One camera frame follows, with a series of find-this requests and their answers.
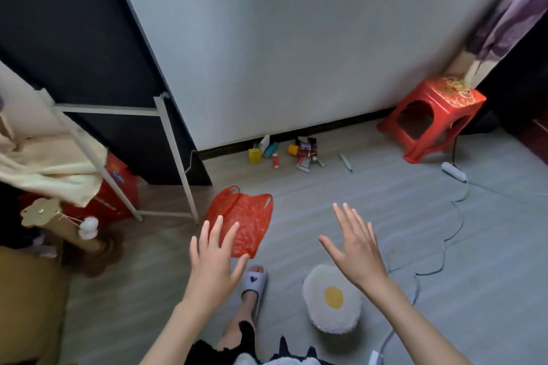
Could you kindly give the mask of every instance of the slipper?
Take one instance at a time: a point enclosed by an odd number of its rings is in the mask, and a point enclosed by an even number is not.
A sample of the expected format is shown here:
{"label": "slipper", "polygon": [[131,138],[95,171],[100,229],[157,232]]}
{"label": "slipper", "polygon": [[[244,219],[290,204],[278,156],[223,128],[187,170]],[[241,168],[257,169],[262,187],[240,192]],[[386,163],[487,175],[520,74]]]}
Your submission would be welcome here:
{"label": "slipper", "polygon": [[266,285],[266,280],[268,279],[268,274],[266,273],[266,269],[263,267],[263,272],[260,273],[258,271],[250,271],[251,268],[256,266],[250,266],[248,267],[248,271],[246,271],[242,277],[242,297],[245,292],[256,292],[257,293],[257,303],[255,304],[255,309],[253,310],[252,319],[253,322],[257,321],[257,316],[259,315],[259,308],[261,306],[261,302],[263,300],[263,294],[264,289]]}

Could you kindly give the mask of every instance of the white wall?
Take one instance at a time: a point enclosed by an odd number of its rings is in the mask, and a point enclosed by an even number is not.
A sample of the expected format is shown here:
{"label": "white wall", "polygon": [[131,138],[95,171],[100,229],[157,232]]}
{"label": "white wall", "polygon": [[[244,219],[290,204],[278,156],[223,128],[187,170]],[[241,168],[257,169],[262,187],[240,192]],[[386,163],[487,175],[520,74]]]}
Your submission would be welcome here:
{"label": "white wall", "polygon": [[393,106],[496,0],[131,0],[196,146]]}
{"label": "white wall", "polygon": [[36,91],[2,62],[0,96],[4,100],[3,114],[18,139],[66,132]]}

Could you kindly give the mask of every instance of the red bag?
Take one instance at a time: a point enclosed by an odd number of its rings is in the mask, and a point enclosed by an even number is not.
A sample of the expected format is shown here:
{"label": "red bag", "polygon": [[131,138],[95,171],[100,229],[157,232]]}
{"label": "red bag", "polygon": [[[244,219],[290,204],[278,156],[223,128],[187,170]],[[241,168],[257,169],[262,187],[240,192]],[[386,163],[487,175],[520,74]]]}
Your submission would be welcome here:
{"label": "red bag", "polygon": [[245,195],[240,193],[237,186],[231,186],[213,198],[205,219],[213,225],[219,215],[223,216],[221,244],[230,227],[235,222],[239,222],[240,227],[234,239],[232,256],[238,258],[243,254],[249,254],[250,258],[254,258],[269,228],[273,208],[272,195]]}
{"label": "red bag", "polygon": [[[135,208],[139,207],[139,196],[137,192],[137,178],[130,172],[127,165],[113,154],[108,154],[105,169],[116,181],[120,189],[133,203]],[[21,195],[19,199],[20,209],[31,205],[41,195],[28,192]],[[104,180],[101,183],[99,192],[92,198],[85,208],[77,207],[71,203],[62,202],[63,213],[79,220],[86,216],[94,216],[99,220],[99,226],[107,225],[116,221],[131,218],[133,215],[122,200],[116,195],[113,189]]]}

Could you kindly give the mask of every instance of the fried egg cushion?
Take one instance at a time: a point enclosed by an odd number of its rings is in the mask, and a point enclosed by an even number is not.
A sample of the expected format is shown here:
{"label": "fried egg cushion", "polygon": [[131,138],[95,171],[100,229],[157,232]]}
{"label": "fried egg cushion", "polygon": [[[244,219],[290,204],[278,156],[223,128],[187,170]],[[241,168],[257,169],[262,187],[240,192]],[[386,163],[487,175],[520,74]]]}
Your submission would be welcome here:
{"label": "fried egg cushion", "polygon": [[350,332],[362,312],[361,292],[329,265],[310,272],[303,283],[303,298],[312,324],[325,333]]}

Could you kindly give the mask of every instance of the yellow yolk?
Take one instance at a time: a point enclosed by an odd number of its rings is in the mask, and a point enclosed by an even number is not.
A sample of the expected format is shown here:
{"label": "yellow yolk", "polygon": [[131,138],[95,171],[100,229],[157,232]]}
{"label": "yellow yolk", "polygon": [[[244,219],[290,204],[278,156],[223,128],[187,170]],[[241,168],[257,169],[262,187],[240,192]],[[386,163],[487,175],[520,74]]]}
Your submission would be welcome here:
{"label": "yellow yolk", "polygon": [[325,289],[323,298],[325,300],[325,304],[332,309],[339,310],[344,304],[343,291],[334,285],[330,285]]}

